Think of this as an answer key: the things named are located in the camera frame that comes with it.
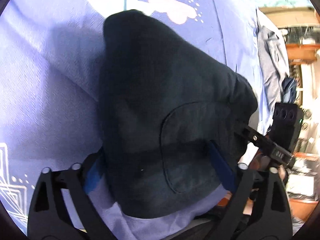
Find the bed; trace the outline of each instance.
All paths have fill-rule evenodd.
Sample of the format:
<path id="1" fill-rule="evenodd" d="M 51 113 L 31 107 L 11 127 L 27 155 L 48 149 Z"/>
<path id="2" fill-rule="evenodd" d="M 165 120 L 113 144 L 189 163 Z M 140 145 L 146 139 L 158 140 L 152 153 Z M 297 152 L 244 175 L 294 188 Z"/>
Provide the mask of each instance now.
<path id="1" fill-rule="evenodd" d="M 0 17 L 0 200 L 26 233 L 40 171 L 67 169 L 102 145 L 96 115 L 104 19 L 138 9 L 157 18 L 209 56 L 244 76 L 258 101 L 258 130 L 270 112 L 263 85 L 253 0 L 11 0 Z M 164 218 L 122 214 L 98 177 L 89 196 L 118 239 L 158 240 L 216 205 L 205 199 Z M 82 228 L 67 192 L 73 224 Z"/>

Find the black electronic device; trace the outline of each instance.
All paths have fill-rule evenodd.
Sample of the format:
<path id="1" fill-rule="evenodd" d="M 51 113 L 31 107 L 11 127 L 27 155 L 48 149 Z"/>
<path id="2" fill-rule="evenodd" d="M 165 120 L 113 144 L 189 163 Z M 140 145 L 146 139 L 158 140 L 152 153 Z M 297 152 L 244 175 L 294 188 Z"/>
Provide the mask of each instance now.
<path id="1" fill-rule="evenodd" d="M 276 103 L 270 139 L 290 153 L 294 152 L 301 132 L 304 112 L 296 104 Z"/>

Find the black fabric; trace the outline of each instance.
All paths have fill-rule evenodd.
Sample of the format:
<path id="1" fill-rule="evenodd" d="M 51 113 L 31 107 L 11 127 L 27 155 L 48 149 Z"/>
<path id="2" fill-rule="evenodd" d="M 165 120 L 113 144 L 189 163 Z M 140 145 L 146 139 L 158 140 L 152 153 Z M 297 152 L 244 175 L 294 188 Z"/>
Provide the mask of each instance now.
<path id="1" fill-rule="evenodd" d="M 99 114 L 108 183 L 122 211 L 155 218 L 191 205 L 220 181 L 206 150 L 213 139 L 231 168 L 247 142 L 257 100 L 247 80 L 139 11 L 104 23 Z"/>

